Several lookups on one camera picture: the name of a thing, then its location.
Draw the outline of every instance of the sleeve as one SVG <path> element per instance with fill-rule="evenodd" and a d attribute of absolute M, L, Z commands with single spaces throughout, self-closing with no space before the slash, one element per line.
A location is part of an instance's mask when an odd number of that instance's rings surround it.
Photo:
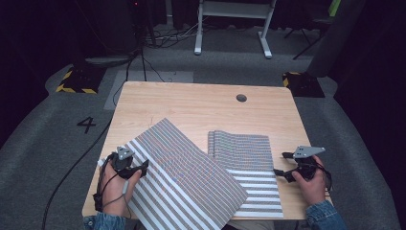
<path fill-rule="evenodd" d="M 307 222 L 311 229 L 347 230 L 343 219 L 328 200 L 311 205 L 305 212 Z"/>
<path fill-rule="evenodd" d="M 119 216 L 98 212 L 95 222 L 95 230 L 125 229 L 125 218 Z"/>

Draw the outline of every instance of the person's left hand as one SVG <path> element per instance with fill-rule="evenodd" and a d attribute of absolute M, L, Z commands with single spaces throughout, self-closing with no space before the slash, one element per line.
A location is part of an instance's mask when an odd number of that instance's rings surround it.
<path fill-rule="evenodd" d="M 140 180 L 141 173 L 142 171 L 138 170 L 128 179 L 128 186 L 125 191 L 125 195 L 123 195 L 123 187 L 125 184 L 125 179 L 117 175 L 110 182 L 108 182 L 107 186 L 105 186 L 104 192 L 102 193 L 102 205 L 103 205 L 102 211 L 104 213 L 120 217 L 126 216 L 125 212 L 127 210 L 126 208 L 127 202 L 132 197 L 132 192 L 134 191 L 135 185 Z M 107 181 L 110 178 L 112 178 L 115 174 L 117 173 L 111 166 L 111 162 L 108 162 L 107 165 L 105 166 L 104 177 L 101 182 L 101 187 L 104 188 L 104 185 L 107 183 Z"/>

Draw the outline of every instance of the number 4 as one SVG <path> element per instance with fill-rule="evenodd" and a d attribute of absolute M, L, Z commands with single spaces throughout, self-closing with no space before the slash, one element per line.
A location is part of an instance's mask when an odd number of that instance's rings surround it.
<path fill-rule="evenodd" d="M 83 121 L 79 122 L 77 124 L 78 127 L 86 127 L 86 130 L 84 131 L 85 134 L 87 134 L 87 132 L 89 131 L 90 127 L 95 127 L 96 124 L 92 124 L 93 122 L 93 118 L 92 117 L 87 117 L 86 119 L 84 119 Z"/>

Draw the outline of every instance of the striped cloth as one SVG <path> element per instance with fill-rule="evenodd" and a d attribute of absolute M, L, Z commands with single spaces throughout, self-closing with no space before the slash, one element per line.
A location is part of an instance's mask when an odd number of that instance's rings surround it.
<path fill-rule="evenodd" d="M 221 229 L 247 194 L 226 170 L 164 119 L 125 146 L 149 160 L 129 207 L 147 229 Z"/>
<path fill-rule="evenodd" d="M 248 194 L 236 217 L 283 218 L 269 138 L 263 135 L 209 132 L 209 155 Z"/>

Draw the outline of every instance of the hand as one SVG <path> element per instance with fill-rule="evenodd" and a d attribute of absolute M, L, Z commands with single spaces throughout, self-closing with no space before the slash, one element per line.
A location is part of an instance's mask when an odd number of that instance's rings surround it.
<path fill-rule="evenodd" d="M 111 166 L 111 162 L 108 162 L 105 166 L 101 187 L 104 188 L 104 185 L 107 183 L 107 181 L 116 174 L 117 173 Z M 125 191 L 125 195 L 123 195 L 125 179 L 116 175 L 110 182 L 108 182 L 107 186 L 105 186 L 104 192 L 102 193 L 102 211 L 108 215 L 124 217 L 125 210 L 127 210 L 127 202 L 131 199 L 134 187 L 140 180 L 140 177 L 141 170 L 138 170 L 128 179 L 128 186 Z"/>
<path fill-rule="evenodd" d="M 313 158 L 317 163 L 323 166 L 319 157 L 313 155 Z M 306 181 L 298 172 L 293 172 L 292 175 L 299 183 L 304 199 L 309 205 L 326 200 L 326 182 L 323 171 L 317 169 L 314 177 L 309 181 Z"/>

